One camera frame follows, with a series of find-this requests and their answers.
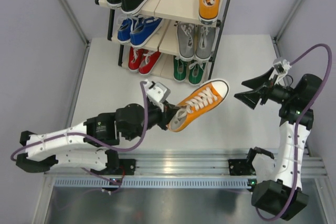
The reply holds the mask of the green sneaker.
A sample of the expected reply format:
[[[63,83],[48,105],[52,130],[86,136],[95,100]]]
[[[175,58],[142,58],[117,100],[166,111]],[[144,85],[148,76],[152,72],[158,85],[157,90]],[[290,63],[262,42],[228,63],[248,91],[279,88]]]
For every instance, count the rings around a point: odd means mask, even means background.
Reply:
[[[186,79],[187,62],[183,61],[179,56],[173,58],[173,77],[178,82],[183,82]]]
[[[206,62],[192,60],[189,65],[188,82],[191,85],[198,85],[203,80],[203,75],[206,68]]]

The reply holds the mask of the red sneaker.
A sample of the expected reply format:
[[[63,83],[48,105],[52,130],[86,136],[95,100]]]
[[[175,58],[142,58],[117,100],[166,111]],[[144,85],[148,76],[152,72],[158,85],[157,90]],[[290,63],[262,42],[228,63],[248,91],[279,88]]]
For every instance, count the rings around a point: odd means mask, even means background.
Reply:
[[[137,49],[133,47],[130,48],[128,68],[131,72],[138,71],[141,61],[142,61],[143,54],[144,54],[144,49]]]
[[[146,50],[139,66],[139,74],[143,76],[149,75],[160,57],[161,53],[159,51]]]

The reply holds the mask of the grey sneaker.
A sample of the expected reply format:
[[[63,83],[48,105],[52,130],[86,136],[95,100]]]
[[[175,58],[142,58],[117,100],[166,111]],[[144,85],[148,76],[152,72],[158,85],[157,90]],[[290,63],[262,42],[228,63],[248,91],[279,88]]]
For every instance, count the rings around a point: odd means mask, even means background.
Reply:
[[[212,47],[216,36],[216,28],[199,26],[197,31],[197,46],[195,58],[197,61],[208,61],[211,57]]]
[[[191,61],[195,54],[195,25],[191,23],[179,22],[176,35],[179,45],[180,58],[184,61]]]

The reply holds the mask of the blue sneaker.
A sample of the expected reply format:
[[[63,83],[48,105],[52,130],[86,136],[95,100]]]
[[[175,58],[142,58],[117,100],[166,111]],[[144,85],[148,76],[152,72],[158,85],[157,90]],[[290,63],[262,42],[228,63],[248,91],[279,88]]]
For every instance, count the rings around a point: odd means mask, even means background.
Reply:
[[[119,25],[117,31],[117,40],[121,44],[126,44],[131,41],[131,32],[139,25],[139,16],[120,15],[117,20]]]
[[[163,18],[148,17],[130,32],[130,44],[133,48],[143,47],[150,38],[163,26]]]

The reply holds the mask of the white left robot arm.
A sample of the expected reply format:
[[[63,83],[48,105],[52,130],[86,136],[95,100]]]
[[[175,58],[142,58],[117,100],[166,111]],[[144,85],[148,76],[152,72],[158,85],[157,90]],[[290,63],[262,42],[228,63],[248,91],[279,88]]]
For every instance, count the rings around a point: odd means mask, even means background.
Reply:
[[[168,102],[163,108],[150,101],[145,106],[133,103],[57,132],[38,135],[23,131],[22,147],[10,158],[28,173],[79,167],[93,174],[113,175],[120,167],[118,154],[137,149],[147,130],[156,125],[167,130],[178,110]]]

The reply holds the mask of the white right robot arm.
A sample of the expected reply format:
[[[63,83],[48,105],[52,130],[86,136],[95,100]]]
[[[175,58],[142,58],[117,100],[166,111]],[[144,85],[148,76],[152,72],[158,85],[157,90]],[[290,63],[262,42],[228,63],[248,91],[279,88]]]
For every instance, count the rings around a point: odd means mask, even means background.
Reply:
[[[260,147],[251,148],[245,161],[246,170],[256,175],[251,204],[273,219],[288,221],[303,210],[309,197],[302,191],[301,168],[304,147],[314,122],[311,100],[322,80],[304,74],[298,84],[284,87],[270,68],[265,74],[242,82],[250,90],[234,95],[254,109],[268,100],[281,105],[279,110],[280,143],[274,155]]]

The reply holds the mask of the beige three-tier shoe shelf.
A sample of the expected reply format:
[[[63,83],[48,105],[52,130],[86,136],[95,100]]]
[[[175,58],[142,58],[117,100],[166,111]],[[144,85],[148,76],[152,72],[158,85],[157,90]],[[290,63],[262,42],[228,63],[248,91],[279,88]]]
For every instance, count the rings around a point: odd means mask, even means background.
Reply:
[[[116,9],[110,9],[106,0],[95,0],[95,3],[98,6],[108,8],[110,11],[107,40],[120,46],[119,52],[117,51],[118,66],[127,69],[129,59],[128,47],[131,44],[128,42],[122,45],[117,40],[119,26],[114,24],[114,21],[117,21],[117,17],[115,17]],[[217,18],[216,23],[209,25],[217,27],[219,30],[216,34],[216,44],[213,45],[214,49],[204,72],[205,80],[209,80],[213,73],[229,4],[230,0],[219,1],[219,14],[224,10],[223,16]],[[162,56],[150,74],[166,79],[174,79],[173,57],[178,55],[177,25],[178,22],[193,23],[196,25],[196,28],[198,28],[198,25],[204,25],[199,20],[198,7],[198,0],[149,0],[143,6],[140,14],[163,18],[163,21],[165,21],[162,28],[143,47],[146,50],[155,50],[162,53]]]

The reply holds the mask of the aluminium mounting rail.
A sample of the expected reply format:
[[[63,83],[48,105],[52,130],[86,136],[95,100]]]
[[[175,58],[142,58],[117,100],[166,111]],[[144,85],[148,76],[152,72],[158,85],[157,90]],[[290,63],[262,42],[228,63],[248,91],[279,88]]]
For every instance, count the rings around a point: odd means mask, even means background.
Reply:
[[[241,172],[238,165],[229,160],[245,159],[244,150],[236,153],[223,151],[201,152],[140,152],[122,153],[121,159],[134,159],[129,166],[133,175],[123,177],[121,188],[214,188],[247,189],[255,185],[255,172]],[[55,186],[65,187],[118,187],[112,182],[87,174],[80,168],[58,168],[47,172]],[[310,157],[305,150],[301,169],[301,181],[326,178],[327,171],[322,158]]]

